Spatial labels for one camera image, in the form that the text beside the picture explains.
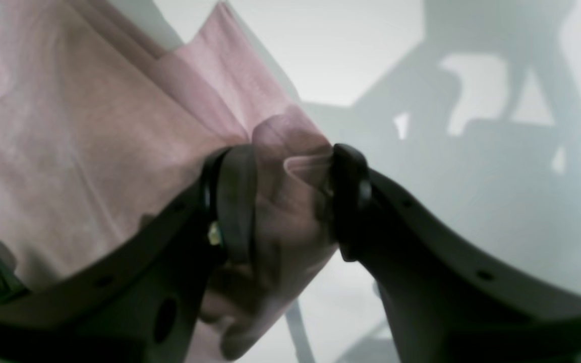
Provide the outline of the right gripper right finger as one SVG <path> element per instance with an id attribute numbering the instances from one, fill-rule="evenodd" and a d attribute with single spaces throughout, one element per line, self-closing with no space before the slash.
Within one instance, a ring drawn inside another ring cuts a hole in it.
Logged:
<path id="1" fill-rule="evenodd" d="M 333 152 L 336 241 L 378 283 L 401 362 L 581 362 L 581 295 L 480 251 L 354 147 Z"/>

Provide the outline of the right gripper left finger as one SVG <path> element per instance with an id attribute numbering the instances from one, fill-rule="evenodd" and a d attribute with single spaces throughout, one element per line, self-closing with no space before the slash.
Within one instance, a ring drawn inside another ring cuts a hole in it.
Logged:
<path id="1" fill-rule="evenodd" d="M 24 292 L 0 259 L 0 361 L 181 362 L 212 271 L 247 263 L 257 170 L 220 149 L 140 232 L 87 269 Z"/>

